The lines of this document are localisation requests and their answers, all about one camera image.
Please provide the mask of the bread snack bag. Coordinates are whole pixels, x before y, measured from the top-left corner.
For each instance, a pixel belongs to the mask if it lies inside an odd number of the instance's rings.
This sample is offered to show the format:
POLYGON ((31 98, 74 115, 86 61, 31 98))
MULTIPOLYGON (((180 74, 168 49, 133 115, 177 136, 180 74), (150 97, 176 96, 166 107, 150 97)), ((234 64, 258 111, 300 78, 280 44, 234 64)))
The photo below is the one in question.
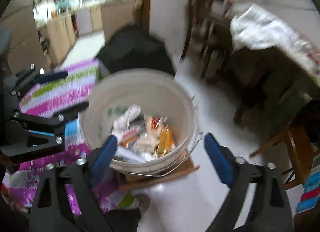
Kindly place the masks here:
POLYGON ((141 133, 131 146, 131 150, 139 154, 153 154, 159 145, 159 138, 150 133, 141 133))

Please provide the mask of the gold cardboard box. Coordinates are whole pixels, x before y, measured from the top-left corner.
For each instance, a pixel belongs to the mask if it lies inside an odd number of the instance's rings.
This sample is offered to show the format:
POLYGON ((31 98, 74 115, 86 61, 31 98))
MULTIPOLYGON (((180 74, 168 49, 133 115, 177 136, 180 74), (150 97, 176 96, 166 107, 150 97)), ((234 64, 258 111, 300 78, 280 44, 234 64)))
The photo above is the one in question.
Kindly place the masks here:
POLYGON ((159 144, 156 149, 156 154, 158 157, 163 157, 175 148, 176 145, 172 136, 172 130, 168 126, 165 126, 162 128, 159 136, 159 144))

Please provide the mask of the kitchen base cabinets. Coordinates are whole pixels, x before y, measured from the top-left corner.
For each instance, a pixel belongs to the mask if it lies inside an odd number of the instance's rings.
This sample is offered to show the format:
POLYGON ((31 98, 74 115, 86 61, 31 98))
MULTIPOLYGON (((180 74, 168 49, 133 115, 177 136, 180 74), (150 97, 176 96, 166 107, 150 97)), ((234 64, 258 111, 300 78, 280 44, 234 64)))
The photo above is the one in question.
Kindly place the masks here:
POLYGON ((102 30, 109 40, 117 30, 135 21, 134 13, 134 0, 109 1, 66 12, 38 24, 37 31, 49 40, 49 47, 44 52, 49 66, 62 64, 81 36, 102 30))

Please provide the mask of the floral purple tablecloth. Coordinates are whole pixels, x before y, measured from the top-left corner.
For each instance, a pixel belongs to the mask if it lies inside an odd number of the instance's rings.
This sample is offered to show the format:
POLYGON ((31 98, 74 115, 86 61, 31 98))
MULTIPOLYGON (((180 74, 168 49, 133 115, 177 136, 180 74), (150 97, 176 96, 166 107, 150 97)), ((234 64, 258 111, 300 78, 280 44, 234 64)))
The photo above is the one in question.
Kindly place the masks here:
POLYGON ((107 75, 106 67, 91 59, 50 73, 31 65, 3 78, 1 194, 6 207, 29 212, 47 164, 66 167, 89 157, 79 115, 107 75))

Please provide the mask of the wooden stool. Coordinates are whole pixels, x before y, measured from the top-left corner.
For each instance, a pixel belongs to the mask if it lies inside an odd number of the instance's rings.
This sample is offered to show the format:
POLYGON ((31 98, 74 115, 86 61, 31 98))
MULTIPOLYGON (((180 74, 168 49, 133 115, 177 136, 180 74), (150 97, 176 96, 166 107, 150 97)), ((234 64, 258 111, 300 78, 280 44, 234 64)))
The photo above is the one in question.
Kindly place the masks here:
POLYGON ((292 165, 292 168, 283 172, 283 174, 290 173, 290 176, 284 183, 284 188, 288 190, 306 183, 311 173, 313 158, 316 155, 303 126, 293 127, 292 124, 288 124, 279 134, 270 139, 258 150, 249 154, 249 157, 252 158, 260 155, 281 142, 286 145, 292 165))

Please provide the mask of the black cloth covered object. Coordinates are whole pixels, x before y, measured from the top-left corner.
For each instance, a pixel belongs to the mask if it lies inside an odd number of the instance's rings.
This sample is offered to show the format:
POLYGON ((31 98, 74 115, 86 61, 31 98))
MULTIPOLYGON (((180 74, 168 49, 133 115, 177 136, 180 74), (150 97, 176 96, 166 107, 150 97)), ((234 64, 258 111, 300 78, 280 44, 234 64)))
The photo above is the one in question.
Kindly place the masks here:
POLYGON ((119 29, 96 55, 110 73, 127 69, 154 69, 176 75, 165 43, 138 25, 119 29))

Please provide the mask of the white plastic bucket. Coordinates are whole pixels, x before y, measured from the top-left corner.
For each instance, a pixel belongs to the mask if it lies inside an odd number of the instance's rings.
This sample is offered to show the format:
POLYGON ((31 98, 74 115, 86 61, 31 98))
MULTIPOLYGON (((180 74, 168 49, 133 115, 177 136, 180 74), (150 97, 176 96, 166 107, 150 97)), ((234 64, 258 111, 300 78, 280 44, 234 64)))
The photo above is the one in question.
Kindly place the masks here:
POLYGON ((88 108, 80 115, 80 128, 91 150, 102 147, 112 135, 113 122, 129 106, 141 107, 122 138, 117 138, 116 153, 110 167, 117 172, 145 177, 167 175, 194 151, 199 139, 196 108, 188 93, 167 73, 149 69, 124 70, 97 84, 87 98, 88 108), (168 126, 176 148, 158 157, 139 154, 131 146, 141 133, 159 138, 168 126))

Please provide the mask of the dark wooden table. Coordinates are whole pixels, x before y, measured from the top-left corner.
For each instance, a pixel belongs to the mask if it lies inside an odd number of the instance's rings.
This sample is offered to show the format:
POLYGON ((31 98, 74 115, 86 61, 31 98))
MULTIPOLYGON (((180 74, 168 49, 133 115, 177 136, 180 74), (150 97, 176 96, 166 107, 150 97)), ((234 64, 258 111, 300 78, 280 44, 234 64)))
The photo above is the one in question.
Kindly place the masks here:
POLYGON ((250 50, 232 47, 230 23, 224 20, 213 24, 215 46, 208 48, 208 56, 214 51, 223 55, 221 65, 209 84, 224 81, 232 87, 240 104, 233 116, 239 125, 244 113, 251 109, 270 112, 289 94, 294 86, 307 91, 312 98, 319 98, 319 84, 292 57, 277 47, 250 50))

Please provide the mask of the white crumpled cloth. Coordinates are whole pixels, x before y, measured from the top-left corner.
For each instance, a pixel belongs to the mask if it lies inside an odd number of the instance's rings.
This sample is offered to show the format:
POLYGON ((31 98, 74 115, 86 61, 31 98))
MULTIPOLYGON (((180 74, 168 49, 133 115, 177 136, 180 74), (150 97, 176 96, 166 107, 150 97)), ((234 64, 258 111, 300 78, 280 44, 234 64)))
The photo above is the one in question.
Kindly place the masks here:
POLYGON ((319 82, 319 48, 285 21, 254 3, 233 4, 227 17, 233 50, 276 47, 319 82))

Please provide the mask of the dark wooden chair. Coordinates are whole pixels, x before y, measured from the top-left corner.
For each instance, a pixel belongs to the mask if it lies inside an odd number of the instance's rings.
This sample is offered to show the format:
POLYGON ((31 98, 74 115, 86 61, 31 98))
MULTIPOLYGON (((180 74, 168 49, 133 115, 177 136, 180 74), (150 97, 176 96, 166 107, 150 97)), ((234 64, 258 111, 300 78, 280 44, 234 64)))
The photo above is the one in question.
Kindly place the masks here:
POLYGON ((184 60, 191 40, 202 48, 200 57, 204 58, 201 78, 204 78, 213 52, 217 56, 229 55, 232 50, 230 21, 222 14, 213 11, 215 0, 188 0, 187 34, 180 60, 184 60))

